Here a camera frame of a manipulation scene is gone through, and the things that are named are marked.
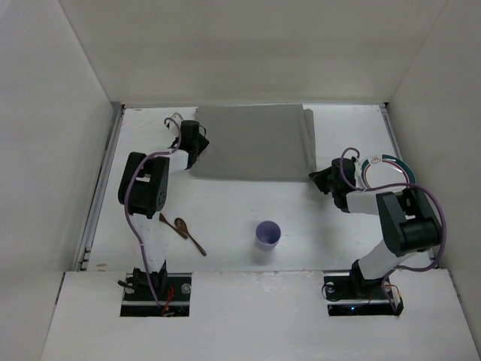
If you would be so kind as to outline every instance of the purple cable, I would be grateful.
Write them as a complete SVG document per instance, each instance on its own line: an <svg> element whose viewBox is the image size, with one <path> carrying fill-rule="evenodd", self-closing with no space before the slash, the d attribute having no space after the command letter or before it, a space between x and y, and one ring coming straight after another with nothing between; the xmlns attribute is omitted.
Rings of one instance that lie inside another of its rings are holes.
<svg viewBox="0 0 481 361"><path fill-rule="evenodd" d="M129 198L130 198L130 192L132 191L132 187L134 186L135 179L137 179L137 176L138 176L139 172L144 167L144 164L146 163L147 160L149 160L150 158L153 158L154 156L168 156L168 155L176 152L179 149L180 141L181 141L179 124L175 120L173 120L172 118L165 118L164 122L166 120L174 123L174 125L177 127L177 131L179 132L178 142L175 144L175 147L172 148L172 150L170 150L170 151L166 150L166 151L162 151L162 152L154 152L154 153L151 153L148 156L146 156L144 159L142 159L142 162L140 162L138 167L135 169L134 174L132 175L132 178L129 182L129 186L127 187L126 197L124 198L124 202L123 202L123 204L124 204L123 209L124 209L124 213L126 215L127 223L129 224L130 229L133 231L133 233L134 233L135 237L137 238L138 243L141 247L142 260L144 261L145 274L146 274L146 277L147 277L147 283L149 284L150 292L152 293L152 297L153 297L154 301L156 302L157 307L159 307L159 308L161 307L161 305L159 303L159 299L157 298L156 291L153 288L152 280L150 278L150 268L149 268L149 262L147 260L147 255L146 255L146 252L145 252L145 243L144 243L144 240L142 239L141 235L139 234L139 232L137 232L137 230L135 229L134 224L132 223L132 220L130 219Z"/></svg>
<svg viewBox="0 0 481 361"><path fill-rule="evenodd" d="M357 188L356 186L354 186L353 184L351 184L351 182L348 181L346 175L344 174L344 168L343 168L343 160L344 160L344 156L346 155L347 152L349 152L350 150L356 152L357 154L357 158L359 158L361 156L361 153L359 152L358 149L356 148L353 148L353 147L349 147L349 148L346 148L344 150L344 152L340 155L340 176L343 178L343 181L346 182L346 184L351 187L353 190L358 190L358 191L361 191L361 192L372 192L372 191L375 191L375 190L384 190L386 188L391 188L391 187L409 187L409 188L416 188L418 190L421 190L423 191L430 199L431 201L434 203L434 206L436 207L437 209L437 212L439 214L439 218L440 218L440 223L441 223L441 243L440 243L440 246L439 246L439 250L437 252L437 255L436 257L433 259L433 262L430 264L430 265L427 265L426 267L421 267L421 268L414 268L414 267L408 267L406 265L399 265L398 267L392 269L390 272L388 272L384 277L383 277L383 281L381 283L381 288L383 289L383 292L386 294L386 297L388 297L388 293L384 287L384 283L387 281L387 278L389 277L389 275L391 275L396 269L406 269L408 271L412 271L412 272L426 272L426 271L429 271L430 269L433 269L434 267L436 267L439 263L439 261L441 260L441 257L443 256L443 253L444 253L444 249L446 248L446 238L447 238L447 231L446 231L446 217L444 215L444 212L443 212L443 209L441 208L441 204L439 203L439 201L436 199L436 197L434 197L434 194L431 193L431 191L427 190L426 188L418 185L418 184L413 184L413 183L393 183L393 184L386 184L384 186L380 186L380 187L374 187L374 188L367 188L365 190L363 190L362 188ZM395 312L395 307L394 305L391 303L391 299L388 297L388 300L389 300L389 303L391 304L391 307L393 308L394 312Z"/></svg>

